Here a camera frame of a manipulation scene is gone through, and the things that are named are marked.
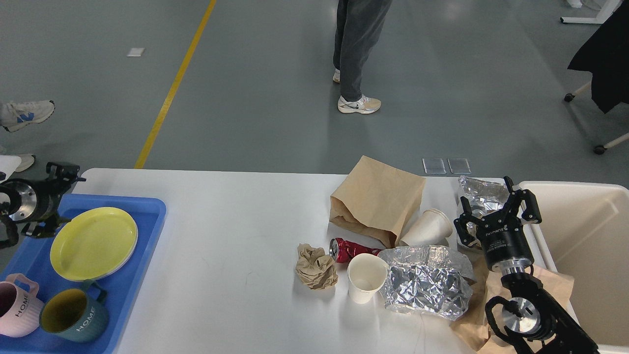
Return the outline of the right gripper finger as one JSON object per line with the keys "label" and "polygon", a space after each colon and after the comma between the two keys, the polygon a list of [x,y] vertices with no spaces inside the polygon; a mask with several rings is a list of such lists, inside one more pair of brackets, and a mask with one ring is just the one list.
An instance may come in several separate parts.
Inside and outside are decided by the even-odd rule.
{"label": "right gripper finger", "polygon": [[497,227],[522,227],[542,223],[541,211],[535,194],[530,190],[515,190],[513,180],[508,176],[505,176],[504,180],[509,197],[503,207],[495,212],[495,225]]}
{"label": "right gripper finger", "polygon": [[[476,197],[474,197],[473,199],[469,199],[468,197],[459,197],[457,204],[458,204],[458,211],[460,211],[460,213],[465,213],[465,211],[462,209],[463,207],[462,199],[466,199],[469,202],[469,205],[470,205],[469,211],[474,217],[481,219],[482,217],[488,214],[488,209],[485,206],[485,204],[482,202],[481,199],[476,199]],[[478,240],[478,238],[476,238],[476,224],[472,222],[467,222],[465,224],[465,232],[459,233],[458,231],[457,235],[458,235],[457,243],[461,245],[462,247],[467,247],[468,249],[481,249],[482,248],[480,241]]]}

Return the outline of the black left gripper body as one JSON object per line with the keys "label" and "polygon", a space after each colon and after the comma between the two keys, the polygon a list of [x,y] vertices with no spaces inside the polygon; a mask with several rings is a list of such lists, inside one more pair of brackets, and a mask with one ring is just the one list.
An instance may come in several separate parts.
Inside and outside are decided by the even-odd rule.
{"label": "black left gripper body", "polygon": [[52,181],[9,179],[1,184],[9,191],[8,215],[16,223],[43,222],[57,212],[61,189]]}

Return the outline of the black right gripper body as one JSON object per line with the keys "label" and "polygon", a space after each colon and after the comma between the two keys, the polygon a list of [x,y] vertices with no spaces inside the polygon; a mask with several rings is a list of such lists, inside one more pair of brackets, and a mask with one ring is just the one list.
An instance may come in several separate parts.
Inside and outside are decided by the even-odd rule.
{"label": "black right gripper body", "polygon": [[524,271],[533,264],[534,258],[517,216],[486,215],[477,228],[487,268],[505,271],[517,267]]}

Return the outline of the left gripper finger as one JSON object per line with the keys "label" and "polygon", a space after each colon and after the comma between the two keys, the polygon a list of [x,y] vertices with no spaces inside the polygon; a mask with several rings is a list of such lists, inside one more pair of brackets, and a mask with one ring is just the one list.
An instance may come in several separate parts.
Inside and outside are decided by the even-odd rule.
{"label": "left gripper finger", "polygon": [[46,173],[48,177],[46,182],[49,184],[50,193],[61,196],[72,188],[77,182],[87,181],[87,179],[79,176],[80,166],[77,164],[66,162],[49,162],[46,165]]}
{"label": "left gripper finger", "polygon": [[56,231],[63,224],[70,222],[72,219],[67,219],[61,216],[50,216],[43,223],[31,222],[25,224],[22,228],[22,235],[31,237],[33,239],[45,239],[56,236]]}

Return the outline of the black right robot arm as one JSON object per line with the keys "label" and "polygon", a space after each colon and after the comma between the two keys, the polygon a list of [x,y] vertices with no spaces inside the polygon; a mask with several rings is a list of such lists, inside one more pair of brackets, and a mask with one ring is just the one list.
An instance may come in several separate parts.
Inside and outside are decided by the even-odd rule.
{"label": "black right robot arm", "polygon": [[486,302],[490,328],[519,354],[530,354],[529,343],[540,341],[541,354],[597,354],[595,341],[577,324],[533,276],[533,254],[523,232],[525,224],[539,224],[541,211],[534,193],[515,190],[504,177],[508,198],[496,211],[476,217],[467,197],[454,220],[463,245],[478,240],[487,268],[501,272],[501,283],[511,298],[494,296]]}

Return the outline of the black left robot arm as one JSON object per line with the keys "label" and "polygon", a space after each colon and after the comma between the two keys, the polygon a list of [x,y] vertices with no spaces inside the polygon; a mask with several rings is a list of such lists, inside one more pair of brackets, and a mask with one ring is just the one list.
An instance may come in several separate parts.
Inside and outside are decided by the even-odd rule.
{"label": "black left robot arm", "polygon": [[1,194],[1,224],[6,239],[1,248],[18,244],[20,235],[33,239],[54,237],[56,230],[70,220],[59,215],[61,198],[74,183],[85,181],[79,177],[80,166],[65,162],[49,162],[44,180],[11,178],[3,181]]}

